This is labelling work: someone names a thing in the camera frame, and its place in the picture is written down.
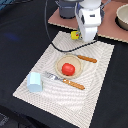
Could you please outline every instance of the wooden handle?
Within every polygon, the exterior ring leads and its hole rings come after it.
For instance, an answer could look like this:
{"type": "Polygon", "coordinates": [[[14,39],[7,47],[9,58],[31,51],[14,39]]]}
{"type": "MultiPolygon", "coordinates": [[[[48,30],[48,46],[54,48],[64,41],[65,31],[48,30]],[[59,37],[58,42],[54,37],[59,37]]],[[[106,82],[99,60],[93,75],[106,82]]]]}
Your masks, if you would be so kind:
{"type": "Polygon", "coordinates": [[[76,87],[76,88],[79,88],[81,90],[85,89],[85,87],[83,85],[77,84],[75,82],[72,82],[72,81],[69,81],[69,80],[66,80],[66,79],[63,79],[63,82],[65,84],[71,85],[71,86],[76,87]]]}
{"type": "Polygon", "coordinates": [[[77,57],[82,59],[82,60],[90,61],[90,62],[93,62],[93,63],[97,62],[97,60],[93,59],[93,58],[89,58],[89,57],[85,57],[85,56],[81,56],[81,55],[78,55],[77,57]]]}

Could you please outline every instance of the black cable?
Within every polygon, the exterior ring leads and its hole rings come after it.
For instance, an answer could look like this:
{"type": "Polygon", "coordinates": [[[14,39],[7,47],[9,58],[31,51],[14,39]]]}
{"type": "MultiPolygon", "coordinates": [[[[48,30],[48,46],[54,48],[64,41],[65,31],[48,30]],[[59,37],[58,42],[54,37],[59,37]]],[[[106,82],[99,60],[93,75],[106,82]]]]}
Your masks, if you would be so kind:
{"type": "Polygon", "coordinates": [[[76,48],[74,48],[74,49],[72,49],[72,50],[63,51],[63,50],[57,48],[57,47],[52,43],[52,40],[51,40],[51,38],[50,38],[50,36],[49,36],[49,32],[48,32],[48,29],[47,29],[47,22],[46,22],[47,2],[48,2],[48,0],[46,0],[46,2],[45,2],[45,8],[44,8],[44,9],[45,9],[45,10],[44,10],[45,29],[46,29],[47,36],[48,36],[48,38],[49,38],[49,40],[50,40],[50,44],[52,44],[52,46],[53,46],[56,50],[58,50],[59,52],[72,52],[72,51],[75,51],[75,50],[80,49],[80,48],[82,48],[82,47],[85,47],[85,46],[87,46],[87,45],[94,44],[94,43],[96,43],[96,42],[98,41],[98,35],[96,34],[96,40],[95,40],[94,42],[81,45],[81,46],[76,47],[76,48]]]}
{"type": "Polygon", "coordinates": [[[27,1],[21,1],[21,2],[14,2],[14,3],[9,3],[9,4],[0,4],[0,5],[14,5],[14,4],[21,4],[21,3],[27,3],[27,2],[31,2],[33,0],[27,0],[27,1]]]}

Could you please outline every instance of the beige placemat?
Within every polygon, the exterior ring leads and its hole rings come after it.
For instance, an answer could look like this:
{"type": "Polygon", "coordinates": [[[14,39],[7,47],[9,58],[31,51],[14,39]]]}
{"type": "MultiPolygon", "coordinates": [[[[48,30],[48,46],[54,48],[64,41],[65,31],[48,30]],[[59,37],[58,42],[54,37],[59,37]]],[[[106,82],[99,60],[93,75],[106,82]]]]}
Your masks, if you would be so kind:
{"type": "MultiPolygon", "coordinates": [[[[72,40],[69,33],[61,31],[53,43],[63,50],[69,50],[83,44],[82,41],[72,40]]],[[[61,81],[49,80],[44,77],[44,71],[57,75],[54,69],[55,62],[64,55],[50,45],[30,71],[41,73],[43,91],[30,93],[25,78],[13,96],[50,112],[79,128],[89,128],[113,49],[113,45],[98,41],[73,52],[97,59],[97,63],[82,60],[84,64],[82,74],[80,77],[72,79],[72,81],[85,86],[85,90],[79,90],[61,81]]]]}

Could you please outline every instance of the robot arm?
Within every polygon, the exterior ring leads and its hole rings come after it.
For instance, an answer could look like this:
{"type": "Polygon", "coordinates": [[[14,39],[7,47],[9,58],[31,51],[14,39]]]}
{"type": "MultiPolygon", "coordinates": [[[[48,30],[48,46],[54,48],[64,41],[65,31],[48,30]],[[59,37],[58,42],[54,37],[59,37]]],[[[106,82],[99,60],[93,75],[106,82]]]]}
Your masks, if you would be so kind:
{"type": "Polygon", "coordinates": [[[81,37],[85,43],[91,42],[101,24],[101,0],[63,0],[77,2],[75,16],[78,22],[81,37]]]}

